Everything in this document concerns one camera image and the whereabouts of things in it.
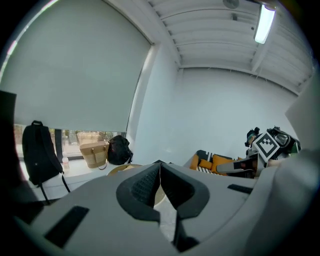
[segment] gray window shade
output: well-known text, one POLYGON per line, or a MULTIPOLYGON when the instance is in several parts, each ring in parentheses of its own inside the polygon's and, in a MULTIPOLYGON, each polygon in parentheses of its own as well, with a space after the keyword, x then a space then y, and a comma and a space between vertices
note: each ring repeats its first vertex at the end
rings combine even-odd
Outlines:
POLYGON ((17 124, 125 132, 149 49, 105 2, 60 0, 18 41, 0 89, 17 94, 17 124))

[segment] smoke detector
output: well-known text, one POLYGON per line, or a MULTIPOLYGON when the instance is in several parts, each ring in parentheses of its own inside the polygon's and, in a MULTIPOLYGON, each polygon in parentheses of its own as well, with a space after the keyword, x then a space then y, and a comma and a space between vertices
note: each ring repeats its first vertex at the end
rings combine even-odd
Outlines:
POLYGON ((239 6, 239 0, 223 0, 223 4, 229 9, 236 9, 239 6))

